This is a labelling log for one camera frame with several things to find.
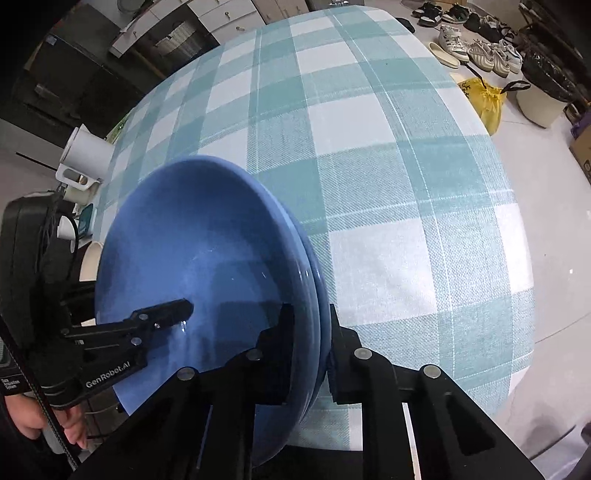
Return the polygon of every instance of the beige slipper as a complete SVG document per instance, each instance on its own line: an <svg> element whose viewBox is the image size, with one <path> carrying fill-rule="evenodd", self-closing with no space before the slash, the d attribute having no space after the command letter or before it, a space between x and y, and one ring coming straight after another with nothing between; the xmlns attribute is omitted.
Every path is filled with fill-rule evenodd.
<svg viewBox="0 0 591 480"><path fill-rule="evenodd" d="M431 41L428 44L426 44L426 46L431 51L433 56L437 60L439 60L439 63L452 69L457 69L460 67L460 61L454 56L447 53L445 50L443 50L437 43Z"/></svg>

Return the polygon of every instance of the stacked bowl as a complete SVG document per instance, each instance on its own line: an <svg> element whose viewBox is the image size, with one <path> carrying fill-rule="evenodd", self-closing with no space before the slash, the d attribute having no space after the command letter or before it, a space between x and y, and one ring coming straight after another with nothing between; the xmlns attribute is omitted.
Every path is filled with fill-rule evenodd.
<svg viewBox="0 0 591 480"><path fill-rule="evenodd" d="M126 199L105 241L96 282L98 323L186 298L186 322L155 333L148 366L115 385L131 414L181 367L223 366L294 306L291 388L257 406L252 460L286 444L316 399L330 351L329 302L302 226L256 179L227 161L191 157L153 172Z"/></svg>

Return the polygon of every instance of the black garbage bag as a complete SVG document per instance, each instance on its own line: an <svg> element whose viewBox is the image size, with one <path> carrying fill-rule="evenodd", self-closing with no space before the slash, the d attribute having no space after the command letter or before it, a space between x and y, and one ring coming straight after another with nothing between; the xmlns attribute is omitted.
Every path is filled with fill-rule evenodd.
<svg viewBox="0 0 591 480"><path fill-rule="evenodd" d="M560 102L570 103L573 94L567 77L545 57L528 50L521 67L523 76L533 85Z"/></svg>

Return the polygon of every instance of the table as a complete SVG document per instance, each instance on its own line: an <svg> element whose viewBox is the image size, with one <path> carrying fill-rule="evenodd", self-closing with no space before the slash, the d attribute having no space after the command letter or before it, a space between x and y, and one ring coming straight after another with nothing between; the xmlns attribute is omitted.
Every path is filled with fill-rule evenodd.
<svg viewBox="0 0 591 480"><path fill-rule="evenodd" d="M247 32L131 112L96 204L104 241L153 170L240 165L303 224L341 324L410 368L440 365L489 414L523 376L534 295L519 207L462 91L388 13L312 12ZM291 443L361 448L325 385Z"/></svg>

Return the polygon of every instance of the cup handle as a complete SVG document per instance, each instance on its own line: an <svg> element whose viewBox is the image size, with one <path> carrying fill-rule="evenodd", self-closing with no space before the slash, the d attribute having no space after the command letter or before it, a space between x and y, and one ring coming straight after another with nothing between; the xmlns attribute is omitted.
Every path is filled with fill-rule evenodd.
<svg viewBox="0 0 591 480"><path fill-rule="evenodd" d="M82 176L86 177L88 179L88 181L86 182L86 184L81 184L79 181L75 181L75 180L69 179L68 177L66 177L64 175L64 173L67 170L71 170L71 171L77 173L78 175L82 175ZM60 163L58 165L58 167L57 167L57 170L56 170L56 180L58 180L58 181L60 181L62 183L65 183L67 185L70 185L70 186L72 186L72 187L74 187L75 189L78 189L78 190L88 190L93 183L95 183L95 182L98 181L98 180L95 180L95 179L91 179L87 175L84 175L82 172L79 172L78 170L75 170L74 168L69 167L68 165L64 165L63 163Z"/></svg>

